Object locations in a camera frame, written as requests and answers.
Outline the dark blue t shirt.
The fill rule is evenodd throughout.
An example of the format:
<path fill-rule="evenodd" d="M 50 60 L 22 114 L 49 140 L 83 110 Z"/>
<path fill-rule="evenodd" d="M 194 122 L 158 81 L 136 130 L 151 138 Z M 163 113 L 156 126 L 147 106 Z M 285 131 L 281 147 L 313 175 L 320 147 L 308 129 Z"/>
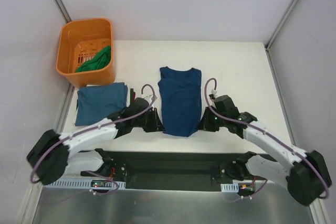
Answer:
<path fill-rule="evenodd" d="M 165 134 L 189 137 L 197 131 L 202 115 L 202 72 L 196 68 L 178 71 L 160 68 L 158 82 Z"/>

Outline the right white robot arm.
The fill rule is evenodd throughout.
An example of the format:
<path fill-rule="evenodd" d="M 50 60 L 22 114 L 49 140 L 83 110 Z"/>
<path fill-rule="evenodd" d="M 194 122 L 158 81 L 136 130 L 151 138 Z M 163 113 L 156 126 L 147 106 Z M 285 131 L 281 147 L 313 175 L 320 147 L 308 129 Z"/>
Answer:
<path fill-rule="evenodd" d="M 217 132 L 225 127 L 232 134 L 253 143 L 266 152 L 266 159 L 254 152 L 246 152 L 225 168 L 231 179 L 244 180 L 262 177 L 284 187 L 292 198 L 308 206 L 317 198 L 327 199 L 332 180 L 321 153 L 307 152 L 294 145 L 287 145 L 274 136 L 248 112 L 239 112 L 227 95 L 205 97 L 207 107 L 199 128 Z"/>

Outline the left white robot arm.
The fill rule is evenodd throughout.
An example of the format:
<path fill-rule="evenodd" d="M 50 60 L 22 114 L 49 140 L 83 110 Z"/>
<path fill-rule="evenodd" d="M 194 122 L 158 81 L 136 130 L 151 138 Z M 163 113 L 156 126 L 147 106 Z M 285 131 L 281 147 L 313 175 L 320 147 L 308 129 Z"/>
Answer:
<path fill-rule="evenodd" d="M 88 148 L 127 135 L 135 127 L 146 133 L 163 132 L 165 127 L 152 105 L 144 98 L 136 98 L 124 109 L 72 133 L 47 130 L 26 157 L 33 169 L 31 182 L 50 185 L 68 174 L 113 177 L 117 166 L 107 152 Z"/>

